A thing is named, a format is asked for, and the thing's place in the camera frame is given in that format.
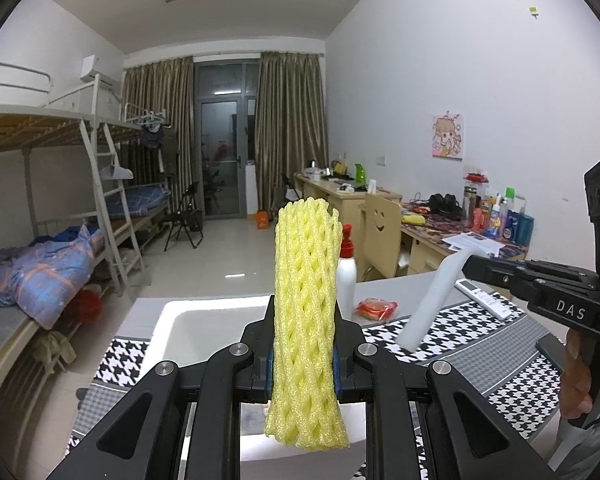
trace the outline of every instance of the headphones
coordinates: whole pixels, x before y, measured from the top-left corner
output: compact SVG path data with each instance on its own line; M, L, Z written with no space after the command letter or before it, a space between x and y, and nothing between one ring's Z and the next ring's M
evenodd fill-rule
M450 220L459 220L462 216L462 208L456 200L455 195L447 193L442 196L440 193L429 197L429 208L432 213L440 213Z

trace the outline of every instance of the remote control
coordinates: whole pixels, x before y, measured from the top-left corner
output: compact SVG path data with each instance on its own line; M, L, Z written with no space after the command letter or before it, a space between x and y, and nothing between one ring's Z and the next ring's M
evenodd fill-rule
M485 310L487 310L493 317L504 321L513 314L513 311L506 305L504 305L498 298L487 294L480 287L475 286L469 280L457 280L456 288L463 294L467 295L476 303L480 304Z

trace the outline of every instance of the cartoon girl poster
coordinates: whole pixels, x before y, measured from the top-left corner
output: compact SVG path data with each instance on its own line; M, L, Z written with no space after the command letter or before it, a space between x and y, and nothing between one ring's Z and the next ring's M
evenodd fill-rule
M462 115L450 115L433 118L433 140L431 154L446 158L460 158L464 153L464 125Z

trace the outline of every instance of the bed ladder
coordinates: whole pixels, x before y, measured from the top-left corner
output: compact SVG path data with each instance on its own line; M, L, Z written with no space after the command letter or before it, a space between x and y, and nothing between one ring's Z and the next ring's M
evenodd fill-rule
M129 207L126 203L124 181L112 181L116 183L116 187L110 191L105 192L102 189L100 168L98 167L98 157L112 157L114 166L120 165L120 161L118 159L118 152L113 143L113 138L111 137L109 125L106 122L102 123L102 130L104 132L105 139L107 140L107 148L109 151L105 153L99 153L98 130L100 128L100 123L97 122L95 118L92 121L92 123L93 124L91 124L91 135L89 135L86 124L84 123L84 121L80 121L80 133L82 135L82 141L84 142L84 146L87 149L87 154L89 155L91 173L93 173L93 195L96 200L98 224L100 225L100 228L104 231L105 258L107 260L107 263L109 264L109 271L111 273L114 288L116 289L116 292L121 296L123 291L120 287L120 278L122 279L122 283L125 287L125 290L129 290L129 273L131 272L131 270L135 266L139 265L142 275L146 276L146 269L144 266L144 260L142 259L142 254L140 252L140 246L138 245L138 240L136 239L136 232L134 231L133 222L131 221L131 215L129 214ZM111 218L109 217L109 210L107 208L106 197L117 193L120 193L122 209L125 212L125 223L114 231L111 225ZM122 257L120 256L118 244L116 243L116 237L127 230L129 230L130 232L129 237L131 238L131 243L134 247L134 256L128 264L125 264L122 261Z

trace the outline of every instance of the yellow foam fruit net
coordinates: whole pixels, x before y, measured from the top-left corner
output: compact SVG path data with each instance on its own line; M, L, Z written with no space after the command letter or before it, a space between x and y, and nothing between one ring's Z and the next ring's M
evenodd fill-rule
M306 450L347 447L333 387L338 211L320 199L280 210L276 226L273 391L265 434Z

